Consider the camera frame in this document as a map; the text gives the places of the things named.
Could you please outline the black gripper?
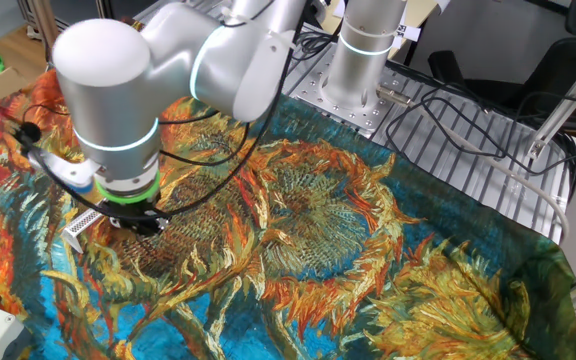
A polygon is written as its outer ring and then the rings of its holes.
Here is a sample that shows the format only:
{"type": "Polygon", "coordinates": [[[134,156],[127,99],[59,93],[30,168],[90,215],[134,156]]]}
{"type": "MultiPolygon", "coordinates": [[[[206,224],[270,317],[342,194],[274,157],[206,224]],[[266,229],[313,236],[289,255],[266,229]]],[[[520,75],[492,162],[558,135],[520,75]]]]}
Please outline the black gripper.
{"type": "Polygon", "coordinates": [[[158,235],[169,225],[169,219],[162,217],[162,212],[148,202],[118,205],[116,212],[118,218],[109,218],[112,226],[142,236],[158,235]]]}

